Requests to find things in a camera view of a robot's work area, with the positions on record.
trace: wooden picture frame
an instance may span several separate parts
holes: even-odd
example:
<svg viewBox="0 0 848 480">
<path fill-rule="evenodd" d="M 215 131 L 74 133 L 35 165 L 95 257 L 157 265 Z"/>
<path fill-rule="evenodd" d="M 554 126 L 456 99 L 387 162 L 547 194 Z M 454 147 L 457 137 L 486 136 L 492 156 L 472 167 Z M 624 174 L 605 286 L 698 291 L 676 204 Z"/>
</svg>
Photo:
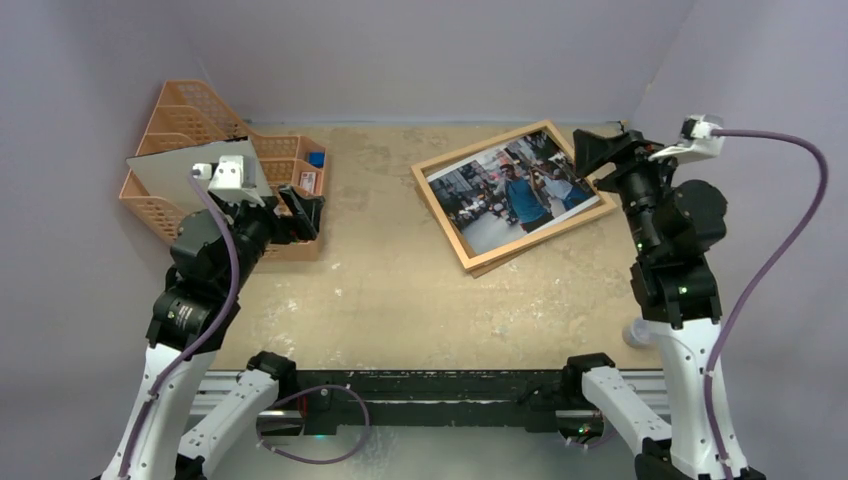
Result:
<svg viewBox="0 0 848 480">
<path fill-rule="evenodd" d="M 528 248 L 537 245 L 538 243 L 543 242 L 548 238 L 551 238 L 555 235 L 571 230 L 577 226 L 583 225 L 584 223 L 597 219 L 603 215 L 610 213 L 616 208 L 616 205 L 612 201 L 610 195 L 607 192 L 598 191 L 594 187 L 594 185 L 592 185 L 592 179 L 589 178 L 587 179 L 589 180 L 589 187 L 591 187 L 591 189 L 595 193 L 595 196 L 598 199 L 597 201 L 594 201 L 595 203 L 591 207 L 580 211 L 579 213 L 576 213 L 573 216 L 570 216 L 565 220 L 560 221 L 559 223 L 550 226 L 545 226 L 544 228 L 539 228 L 538 230 L 526 233 L 523 237 L 509 242 L 505 245 L 492 248 L 491 250 L 488 250 L 483 253 L 475 252 L 469 242 L 465 239 L 465 237 L 460 233 L 454 223 L 450 220 L 448 214 L 446 214 L 443 210 L 442 205 L 439 203 L 439 199 L 437 198 L 436 193 L 433 191 L 433 188 L 430 186 L 430 182 L 428 181 L 427 177 L 433 175 L 436 172 L 444 171 L 451 165 L 459 164 L 463 160 L 467 161 L 469 157 L 475 154 L 491 149 L 493 147 L 504 145 L 511 141 L 519 140 L 522 137 L 539 131 L 544 131 L 545 133 L 547 133 L 548 138 L 550 138 L 554 143 L 556 143 L 559 149 L 573 161 L 574 148 L 562 136 L 562 134 L 557 130 L 557 128 L 551 121 L 545 120 L 538 123 L 534 123 L 532 125 L 528 125 L 523 128 L 512 130 L 502 135 L 498 135 L 488 140 L 469 145 L 465 148 L 461 148 L 453 152 L 439 155 L 438 157 L 417 163 L 412 166 L 412 175 L 415 177 L 415 181 L 417 183 L 417 193 L 421 197 L 421 200 L 424 202 L 427 209 L 430 210 L 433 216 L 436 217 L 436 221 L 438 222 L 442 230 L 445 232 L 448 241 L 450 242 L 453 249 L 456 251 L 457 257 L 459 258 L 459 261 L 462 264 L 463 268 L 466 271 L 472 273 L 472 275 L 474 275 L 475 277 L 477 277 L 478 275 L 482 275 L 483 273 L 492 270 L 494 267 L 511 260 L 512 258 L 526 251 Z"/>
</svg>

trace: photograph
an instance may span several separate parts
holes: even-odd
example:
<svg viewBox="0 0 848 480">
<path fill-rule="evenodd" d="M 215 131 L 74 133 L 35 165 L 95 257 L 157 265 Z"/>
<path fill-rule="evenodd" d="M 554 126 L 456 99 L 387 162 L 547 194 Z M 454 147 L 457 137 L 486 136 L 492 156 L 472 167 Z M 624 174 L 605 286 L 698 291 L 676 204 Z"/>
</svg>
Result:
<svg viewBox="0 0 848 480">
<path fill-rule="evenodd" d="M 574 159 L 544 130 L 488 148 L 427 176 L 445 215 L 478 255 L 596 204 Z"/>
</svg>

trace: white bracket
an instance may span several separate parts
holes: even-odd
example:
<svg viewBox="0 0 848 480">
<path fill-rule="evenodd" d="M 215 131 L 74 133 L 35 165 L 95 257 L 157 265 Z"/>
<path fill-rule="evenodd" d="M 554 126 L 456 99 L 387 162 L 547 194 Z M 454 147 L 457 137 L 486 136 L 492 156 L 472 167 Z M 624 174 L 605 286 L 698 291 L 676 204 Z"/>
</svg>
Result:
<svg viewBox="0 0 848 480">
<path fill-rule="evenodd" d="M 238 384 L 200 423 L 183 435 L 180 455 L 202 456 L 203 475 L 211 477 L 224 454 L 256 417 L 277 400 L 279 382 L 265 372 L 247 370 Z"/>
<path fill-rule="evenodd" d="M 241 203 L 247 200 L 251 204 L 264 207 L 265 201 L 262 197 L 273 193 L 267 183 L 258 184 L 261 182 L 257 168 L 261 167 L 255 158 L 221 155 L 214 170 L 208 163 L 197 163 L 193 166 L 193 172 L 198 180 L 210 180 L 208 191 L 227 203 Z"/>
<path fill-rule="evenodd" d="M 650 159 L 675 157 L 678 165 L 682 165 L 715 158 L 721 153 L 724 137 L 714 137 L 711 132 L 721 128 L 722 123 L 721 118 L 713 115 L 690 115 L 683 122 L 677 143 L 651 155 Z"/>
<path fill-rule="evenodd" d="M 583 396 L 601 410 L 634 455 L 642 453 L 646 438 L 671 438 L 671 426 L 636 395 L 618 369 L 593 368 L 583 374 L 581 384 Z"/>
<path fill-rule="evenodd" d="M 664 322 L 648 322 L 651 338 L 660 351 L 665 374 L 668 402 L 674 434 L 671 440 L 671 462 L 690 478 L 709 474 L 724 478 L 718 460 L 718 449 L 710 430 L 704 401 L 704 375 L 707 359 L 715 346 L 721 325 L 712 319 L 688 320 L 675 330 Z M 716 419 L 730 456 L 729 466 L 734 476 L 748 466 L 739 440 L 733 429 L 721 360 L 713 376 L 713 398 Z"/>
<path fill-rule="evenodd" d="M 130 421 L 124 430 L 124 436 L 118 445 L 118 451 L 112 457 L 109 466 L 103 472 L 103 480 L 117 480 L 124 448 L 127 444 L 132 426 L 141 410 L 141 405 L 147 401 L 147 391 L 153 385 L 156 377 L 162 373 L 168 364 L 182 352 L 164 344 L 148 347 L 145 354 L 144 376 L 133 405 Z M 181 362 L 168 380 L 162 386 L 159 397 L 153 402 L 150 413 L 141 427 L 132 458 L 128 475 L 132 480 L 159 480 L 174 478 L 174 460 L 180 436 L 186 426 L 197 387 L 212 361 L 215 352 L 201 353 L 191 359 Z"/>
</svg>

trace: blue object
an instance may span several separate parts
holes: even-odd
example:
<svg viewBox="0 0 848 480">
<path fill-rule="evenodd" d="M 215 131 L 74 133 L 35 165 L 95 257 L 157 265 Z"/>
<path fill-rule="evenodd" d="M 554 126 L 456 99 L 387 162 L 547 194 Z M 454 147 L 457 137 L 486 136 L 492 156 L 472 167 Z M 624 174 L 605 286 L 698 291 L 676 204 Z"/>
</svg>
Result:
<svg viewBox="0 0 848 480">
<path fill-rule="evenodd" d="M 313 167 L 324 168 L 324 152 L 309 152 L 307 160 Z"/>
</svg>

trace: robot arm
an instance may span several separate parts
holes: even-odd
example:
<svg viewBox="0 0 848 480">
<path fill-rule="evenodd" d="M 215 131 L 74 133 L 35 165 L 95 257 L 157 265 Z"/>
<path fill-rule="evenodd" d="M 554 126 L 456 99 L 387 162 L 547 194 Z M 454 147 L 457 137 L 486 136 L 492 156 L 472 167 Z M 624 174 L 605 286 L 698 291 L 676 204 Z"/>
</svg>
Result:
<svg viewBox="0 0 848 480">
<path fill-rule="evenodd" d="M 689 117 L 680 141 L 666 148 L 637 131 L 609 139 L 574 133 L 578 175 L 615 165 L 596 186 L 621 196 L 637 250 L 631 286 L 660 351 L 674 428 L 626 388 L 609 359 L 573 357 L 567 368 L 573 377 L 580 375 L 586 400 L 624 437 L 636 456 L 640 479 L 718 479 L 725 477 L 725 467 L 734 478 L 765 478 L 749 467 L 739 447 L 720 363 L 706 371 L 721 330 L 721 305 L 704 253 L 726 233 L 727 202 L 700 180 L 671 186 L 679 163 L 719 154 L 723 139 L 710 132 L 720 125 L 716 117 Z M 711 413 L 725 436 L 727 459 L 720 458 L 710 430 L 705 375 L 713 377 Z"/>
<path fill-rule="evenodd" d="M 103 479 L 174 478 L 177 468 L 183 473 L 196 470 L 204 460 L 211 460 L 214 468 L 215 460 L 233 439 L 223 434 L 212 437 L 218 437 L 227 425 L 250 415 L 250 419 L 255 418 L 257 409 L 264 410 L 273 403 L 281 393 L 281 379 L 287 388 L 292 387 L 287 372 L 294 370 L 294 363 L 278 357 L 272 362 L 276 368 L 246 373 L 246 385 L 234 390 L 224 408 L 210 415 L 201 427 L 203 431 L 189 432 L 181 442 L 197 388 L 239 311 L 238 302 L 232 301 L 238 289 L 270 243 L 314 240 L 318 232 L 324 199 L 304 199 L 290 186 L 281 187 L 280 197 L 293 215 L 278 216 L 275 207 L 279 200 L 263 183 L 256 164 L 256 159 L 224 156 L 218 164 L 198 164 L 193 169 L 196 178 L 209 180 L 213 200 L 232 219 L 226 228 L 233 248 L 227 246 L 223 227 L 218 226 L 210 210 L 192 213 L 180 223 L 170 249 L 174 264 L 166 275 L 165 291 L 154 303 L 147 331 L 149 346 L 142 384 L 130 422 Z M 236 262 L 232 268 L 231 260 Z M 175 464 L 178 449 L 183 456 Z"/>
</svg>

